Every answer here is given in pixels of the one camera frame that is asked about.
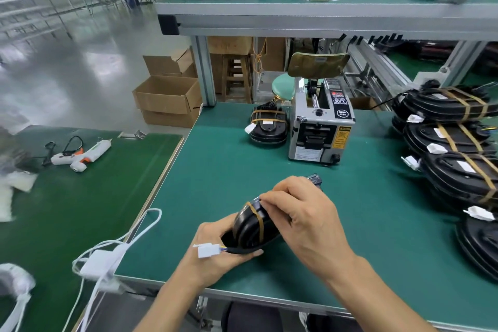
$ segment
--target wooden stool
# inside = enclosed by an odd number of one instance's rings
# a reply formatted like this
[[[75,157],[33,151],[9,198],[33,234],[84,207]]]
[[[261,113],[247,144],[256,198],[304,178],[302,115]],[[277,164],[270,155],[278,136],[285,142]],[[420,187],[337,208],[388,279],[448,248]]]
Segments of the wooden stool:
[[[250,72],[249,56],[234,54],[223,54],[223,67],[221,77],[221,101],[230,99],[245,99],[246,103],[252,104],[252,82]],[[230,96],[230,88],[245,89],[245,96]]]

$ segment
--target forearm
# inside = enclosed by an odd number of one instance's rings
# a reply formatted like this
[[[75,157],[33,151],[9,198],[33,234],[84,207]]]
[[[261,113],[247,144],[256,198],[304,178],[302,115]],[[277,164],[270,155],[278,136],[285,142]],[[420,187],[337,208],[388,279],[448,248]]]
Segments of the forearm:
[[[364,332],[436,331],[389,289],[362,257],[355,259],[352,270],[327,284]]]
[[[134,332],[178,331],[198,291],[200,289],[195,284],[173,273]]]

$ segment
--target workbench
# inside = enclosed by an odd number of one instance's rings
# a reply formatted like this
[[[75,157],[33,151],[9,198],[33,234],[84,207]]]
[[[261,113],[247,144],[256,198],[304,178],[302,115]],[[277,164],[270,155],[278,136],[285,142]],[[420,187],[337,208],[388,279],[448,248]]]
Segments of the workbench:
[[[162,0],[155,8],[163,33],[191,36],[205,106],[216,104],[206,36],[498,40],[498,0]]]
[[[50,141],[57,145],[54,153],[61,152],[74,135],[83,139],[85,150],[98,138],[112,139],[111,148],[82,173],[68,165],[42,167],[43,158],[24,162],[24,168],[37,172],[38,177],[30,193],[15,192],[14,220],[0,223],[0,263],[17,264],[36,281],[22,332],[62,330],[81,283],[71,271],[71,262],[95,244],[128,231],[183,142],[179,135],[148,134],[143,140],[128,140],[117,138],[119,133],[29,126],[16,135],[33,157],[46,156],[44,145]],[[68,331],[93,286],[88,282],[84,287]],[[0,325],[13,306],[12,297],[0,299]]]
[[[438,211],[424,178],[403,164],[405,142],[390,112],[356,110],[339,165],[290,161],[288,146],[254,145],[244,128],[253,106],[204,108],[154,200],[163,218],[125,254],[116,275],[153,294],[167,281],[198,225],[239,211],[290,175],[318,173],[352,249],[420,315],[444,330],[498,331],[498,287],[459,252],[456,218]],[[146,216],[140,229],[154,216]],[[208,297],[317,314],[347,311],[283,240],[227,273]]]

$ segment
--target finger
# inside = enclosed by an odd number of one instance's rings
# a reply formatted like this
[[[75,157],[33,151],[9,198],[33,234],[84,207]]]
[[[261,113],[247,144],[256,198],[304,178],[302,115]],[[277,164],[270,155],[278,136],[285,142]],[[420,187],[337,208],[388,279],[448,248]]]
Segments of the finger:
[[[261,206],[263,206],[270,216],[270,219],[277,227],[281,234],[285,235],[287,231],[291,228],[289,216],[282,210],[277,208],[275,205],[261,200]]]
[[[306,189],[302,179],[295,176],[288,177],[273,187],[273,190],[282,190],[301,201],[306,198]]]
[[[301,201],[283,190],[267,191],[260,195],[259,199],[277,206],[284,213],[290,215],[292,219],[300,214]]]
[[[223,260],[225,260],[228,266],[228,270],[230,270],[238,265],[241,265],[242,263],[245,263],[246,261],[251,260],[254,257],[261,256],[262,254],[262,249],[258,249],[257,251],[249,253],[247,255],[237,255],[234,253],[222,252],[220,258],[223,258]]]
[[[237,213],[233,213],[225,218],[217,220],[216,222],[210,223],[209,228],[221,237],[225,234],[225,232],[230,231],[233,228],[233,222],[235,222],[236,215]]]

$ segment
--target green anti-static mat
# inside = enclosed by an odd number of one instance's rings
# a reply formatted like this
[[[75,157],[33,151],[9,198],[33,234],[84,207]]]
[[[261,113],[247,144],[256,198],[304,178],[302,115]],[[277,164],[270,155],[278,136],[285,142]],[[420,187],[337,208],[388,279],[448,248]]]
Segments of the green anti-static mat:
[[[327,168],[290,161],[286,146],[253,145],[244,132],[252,108],[218,103],[203,110],[152,204],[163,218],[130,248],[118,275],[166,281],[201,222],[239,211],[283,178],[316,172],[353,250],[422,317],[498,329],[498,286],[467,263],[454,241],[454,218],[435,210],[424,179],[401,161],[407,148],[390,133],[391,113],[355,111],[344,156]],[[213,288],[340,306],[283,241]]]
[[[45,155],[43,146],[49,141],[55,141],[55,152],[60,152],[73,135],[83,138],[85,149],[98,137],[113,138],[111,148],[82,173],[73,172],[68,165],[42,168],[31,193],[16,191],[12,203],[15,220],[0,223],[0,263],[20,265],[36,280],[23,332],[62,330],[80,286],[71,262],[98,242],[128,231],[181,139],[149,134],[142,141],[126,140],[116,138],[118,134],[30,126],[17,135],[33,156]],[[80,316],[92,287],[87,286],[87,297],[80,302],[68,330]],[[10,297],[0,299],[0,324],[13,306]]]

